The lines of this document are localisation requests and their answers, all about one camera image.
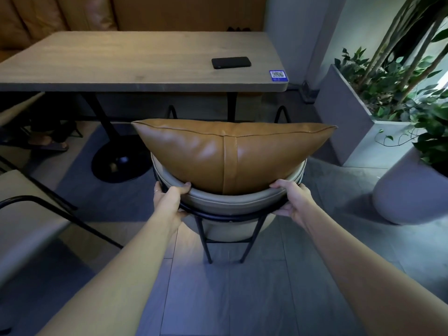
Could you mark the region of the dark sandal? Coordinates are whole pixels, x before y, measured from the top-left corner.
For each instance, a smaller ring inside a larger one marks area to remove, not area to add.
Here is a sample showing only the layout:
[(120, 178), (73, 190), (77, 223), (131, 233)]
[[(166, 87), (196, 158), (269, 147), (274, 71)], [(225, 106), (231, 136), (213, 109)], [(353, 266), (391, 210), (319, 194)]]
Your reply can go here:
[(48, 144), (29, 144), (29, 148), (31, 150), (62, 153), (69, 149), (69, 145), (66, 142), (50, 141)]

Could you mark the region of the grey rectangular planter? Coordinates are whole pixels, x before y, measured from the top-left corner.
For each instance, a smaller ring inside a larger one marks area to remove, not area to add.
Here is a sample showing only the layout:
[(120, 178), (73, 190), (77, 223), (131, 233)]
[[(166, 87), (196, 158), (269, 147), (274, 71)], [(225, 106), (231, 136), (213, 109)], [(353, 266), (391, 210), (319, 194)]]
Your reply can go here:
[(330, 65), (315, 101), (325, 124), (338, 127), (330, 137), (338, 162), (349, 168), (391, 168), (423, 133), (410, 122), (376, 120), (341, 75)]

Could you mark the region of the brown leather bench sofa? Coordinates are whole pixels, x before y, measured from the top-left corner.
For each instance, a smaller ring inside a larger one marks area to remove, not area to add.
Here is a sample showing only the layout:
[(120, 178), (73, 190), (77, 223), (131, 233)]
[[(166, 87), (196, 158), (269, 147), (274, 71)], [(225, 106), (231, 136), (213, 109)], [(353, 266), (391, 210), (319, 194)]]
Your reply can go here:
[[(66, 31), (264, 32), (267, 0), (0, 0), (0, 63)], [(99, 94), (119, 121), (167, 117), (226, 120), (222, 92)]]

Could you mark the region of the person's left hand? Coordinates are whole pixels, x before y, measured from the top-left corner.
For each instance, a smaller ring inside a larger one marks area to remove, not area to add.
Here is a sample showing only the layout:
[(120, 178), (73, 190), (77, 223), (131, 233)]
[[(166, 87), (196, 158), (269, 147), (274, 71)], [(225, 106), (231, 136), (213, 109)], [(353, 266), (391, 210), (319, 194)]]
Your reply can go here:
[(180, 226), (182, 219), (189, 215), (180, 209), (181, 197), (170, 196), (170, 188), (163, 192), (161, 182), (157, 181), (154, 186), (154, 214), (156, 221), (169, 227), (174, 233)]

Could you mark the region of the tan leather cushion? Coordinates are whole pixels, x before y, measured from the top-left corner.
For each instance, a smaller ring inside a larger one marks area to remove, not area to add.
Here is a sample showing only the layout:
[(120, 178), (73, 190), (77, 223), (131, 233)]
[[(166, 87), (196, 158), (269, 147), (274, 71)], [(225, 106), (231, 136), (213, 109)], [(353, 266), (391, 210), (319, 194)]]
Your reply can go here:
[(195, 189), (246, 195), (286, 179), (337, 129), (321, 123), (231, 123), (189, 119), (132, 122), (165, 169)]

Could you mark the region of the wooden table with black base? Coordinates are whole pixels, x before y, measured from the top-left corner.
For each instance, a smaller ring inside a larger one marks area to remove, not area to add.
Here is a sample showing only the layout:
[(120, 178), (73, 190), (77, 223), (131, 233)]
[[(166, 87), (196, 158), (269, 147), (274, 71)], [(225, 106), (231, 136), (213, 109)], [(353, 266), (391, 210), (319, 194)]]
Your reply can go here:
[[(212, 58), (246, 56), (251, 67), (214, 69)], [(270, 70), (284, 70), (265, 32), (57, 32), (0, 63), (0, 92), (80, 94), (102, 124), (109, 142), (91, 169), (108, 183), (136, 179), (151, 167), (137, 135), (121, 136), (98, 93), (222, 92), (227, 120), (234, 122), (239, 93), (284, 92)]]

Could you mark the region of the black smartphone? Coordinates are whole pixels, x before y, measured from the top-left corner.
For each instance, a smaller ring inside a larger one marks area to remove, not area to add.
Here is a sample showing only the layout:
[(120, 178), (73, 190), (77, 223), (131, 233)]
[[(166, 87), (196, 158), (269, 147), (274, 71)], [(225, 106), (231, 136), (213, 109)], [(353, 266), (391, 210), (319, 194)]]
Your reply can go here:
[(231, 69), (252, 66), (251, 61), (246, 56), (212, 58), (211, 62), (214, 69)]

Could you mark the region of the person's right forearm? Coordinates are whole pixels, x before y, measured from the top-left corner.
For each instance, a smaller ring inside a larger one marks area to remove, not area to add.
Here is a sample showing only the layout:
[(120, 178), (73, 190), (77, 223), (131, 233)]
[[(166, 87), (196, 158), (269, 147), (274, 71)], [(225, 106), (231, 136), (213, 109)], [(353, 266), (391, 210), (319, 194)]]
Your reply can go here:
[(369, 336), (448, 336), (448, 304), (319, 207), (302, 216), (305, 231)]

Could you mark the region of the green leafy potted plant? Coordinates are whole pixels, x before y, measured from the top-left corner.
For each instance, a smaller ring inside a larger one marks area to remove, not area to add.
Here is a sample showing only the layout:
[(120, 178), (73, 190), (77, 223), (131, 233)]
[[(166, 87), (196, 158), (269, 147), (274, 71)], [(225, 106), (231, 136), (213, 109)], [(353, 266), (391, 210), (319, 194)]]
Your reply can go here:
[(408, 114), (411, 127), (397, 138), (380, 129), (374, 140), (386, 147), (411, 142), (423, 163), (448, 178), (448, 87), (427, 87), (416, 95), (400, 105), (400, 113)]

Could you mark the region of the white round plant pot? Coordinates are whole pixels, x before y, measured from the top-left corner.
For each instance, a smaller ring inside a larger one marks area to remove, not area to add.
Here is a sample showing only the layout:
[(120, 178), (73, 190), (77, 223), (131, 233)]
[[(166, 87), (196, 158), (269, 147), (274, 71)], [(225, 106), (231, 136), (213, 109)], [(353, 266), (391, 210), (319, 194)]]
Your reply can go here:
[(411, 148), (378, 180), (372, 204), (381, 217), (398, 225), (448, 218), (448, 161), (434, 168)]

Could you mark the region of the person's left forearm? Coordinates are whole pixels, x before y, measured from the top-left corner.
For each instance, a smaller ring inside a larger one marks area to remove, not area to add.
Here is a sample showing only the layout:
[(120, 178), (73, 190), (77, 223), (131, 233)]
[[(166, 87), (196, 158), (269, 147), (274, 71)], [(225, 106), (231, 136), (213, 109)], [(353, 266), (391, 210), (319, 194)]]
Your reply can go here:
[(181, 219), (154, 214), (36, 336), (135, 336)]

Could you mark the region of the person's right hand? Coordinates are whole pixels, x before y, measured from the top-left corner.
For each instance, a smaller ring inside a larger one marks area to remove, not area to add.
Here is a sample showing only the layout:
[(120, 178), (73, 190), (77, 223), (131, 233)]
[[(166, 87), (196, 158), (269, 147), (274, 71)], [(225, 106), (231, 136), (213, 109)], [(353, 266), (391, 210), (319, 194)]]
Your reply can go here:
[(291, 218), (300, 227), (307, 230), (306, 223), (310, 210), (317, 204), (312, 198), (310, 190), (304, 184), (291, 182), (291, 188), (287, 192), (287, 202), (273, 213)]

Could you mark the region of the leafy plant with pale stems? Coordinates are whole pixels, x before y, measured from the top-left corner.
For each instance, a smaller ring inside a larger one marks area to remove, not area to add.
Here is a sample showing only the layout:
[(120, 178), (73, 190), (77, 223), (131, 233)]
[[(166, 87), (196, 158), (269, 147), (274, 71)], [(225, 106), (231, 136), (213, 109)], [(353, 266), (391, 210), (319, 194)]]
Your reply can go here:
[(448, 56), (448, 0), (406, 0), (395, 14), (371, 58), (359, 47), (343, 48), (334, 66), (376, 120), (415, 121), (418, 99), (424, 104), (448, 98), (435, 84), (416, 90), (441, 73)]

